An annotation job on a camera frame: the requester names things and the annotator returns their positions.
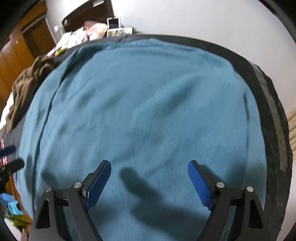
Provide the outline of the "wooden wardrobe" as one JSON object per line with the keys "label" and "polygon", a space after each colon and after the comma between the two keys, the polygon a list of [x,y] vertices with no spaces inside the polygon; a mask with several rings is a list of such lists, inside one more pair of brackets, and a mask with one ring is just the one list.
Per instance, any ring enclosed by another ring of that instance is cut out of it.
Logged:
{"label": "wooden wardrobe", "polygon": [[55,47],[46,15],[47,4],[39,1],[1,44],[1,109],[4,109],[12,85],[21,72],[30,67],[38,56]]}

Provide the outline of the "dark wooden headboard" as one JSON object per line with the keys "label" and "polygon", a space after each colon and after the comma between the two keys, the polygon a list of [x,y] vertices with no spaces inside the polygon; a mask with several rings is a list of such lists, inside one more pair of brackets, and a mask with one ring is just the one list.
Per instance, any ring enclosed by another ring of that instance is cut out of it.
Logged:
{"label": "dark wooden headboard", "polygon": [[107,23],[108,18],[113,18],[114,12],[110,0],[87,1],[69,13],[62,20],[65,32],[74,32],[84,26],[86,21]]}

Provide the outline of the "white picture frame box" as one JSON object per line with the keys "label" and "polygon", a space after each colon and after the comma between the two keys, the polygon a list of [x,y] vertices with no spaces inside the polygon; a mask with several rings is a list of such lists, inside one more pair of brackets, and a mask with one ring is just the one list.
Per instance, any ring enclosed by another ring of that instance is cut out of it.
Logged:
{"label": "white picture frame box", "polygon": [[107,37],[120,37],[133,34],[133,27],[114,28],[107,30]]}

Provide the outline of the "pink white bedding pile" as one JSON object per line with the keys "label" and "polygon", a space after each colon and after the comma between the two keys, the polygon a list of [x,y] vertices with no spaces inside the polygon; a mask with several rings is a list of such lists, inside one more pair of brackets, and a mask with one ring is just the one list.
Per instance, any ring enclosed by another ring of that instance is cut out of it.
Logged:
{"label": "pink white bedding pile", "polygon": [[55,52],[60,48],[67,48],[68,50],[85,42],[102,39],[107,30],[108,26],[105,23],[86,21],[84,26],[76,31],[64,33],[57,45],[48,52],[47,56],[55,56]]}

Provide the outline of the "teal knit sweater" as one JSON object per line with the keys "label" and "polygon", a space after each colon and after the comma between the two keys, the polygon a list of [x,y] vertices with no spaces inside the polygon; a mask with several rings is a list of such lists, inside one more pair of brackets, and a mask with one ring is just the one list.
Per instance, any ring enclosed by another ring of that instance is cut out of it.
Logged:
{"label": "teal knit sweater", "polygon": [[265,144],[246,82],[224,58],[154,39],[75,50],[37,90],[18,155],[29,216],[46,187],[68,188],[108,160],[90,209],[104,240],[196,240],[210,212],[188,176],[192,160],[265,202]]}

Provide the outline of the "white tablet device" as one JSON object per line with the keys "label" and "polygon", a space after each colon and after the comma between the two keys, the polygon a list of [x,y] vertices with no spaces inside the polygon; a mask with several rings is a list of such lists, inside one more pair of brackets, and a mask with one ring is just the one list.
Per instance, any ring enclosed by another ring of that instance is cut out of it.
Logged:
{"label": "white tablet device", "polygon": [[121,26],[120,18],[119,17],[108,18],[107,19],[107,25],[108,25],[109,29],[120,28],[120,26]]}

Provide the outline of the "brown garment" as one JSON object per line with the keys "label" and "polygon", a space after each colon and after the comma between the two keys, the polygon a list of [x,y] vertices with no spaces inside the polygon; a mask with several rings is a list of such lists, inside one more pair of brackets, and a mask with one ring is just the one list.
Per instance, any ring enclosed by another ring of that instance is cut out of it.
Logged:
{"label": "brown garment", "polygon": [[25,69],[12,86],[14,103],[6,116],[6,131],[11,132],[24,117],[35,93],[46,77],[56,68],[53,57],[38,56],[32,66]]}

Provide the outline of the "green small object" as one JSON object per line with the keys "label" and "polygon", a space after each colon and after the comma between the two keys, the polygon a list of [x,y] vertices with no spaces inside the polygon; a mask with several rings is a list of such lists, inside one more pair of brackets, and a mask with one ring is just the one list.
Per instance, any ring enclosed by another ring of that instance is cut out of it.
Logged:
{"label": "green small object", "polygon": [[61,54],[63,54],[65,51],[67,50],[67,48],[60,48],[55,52],[55,57],[60,56]]}

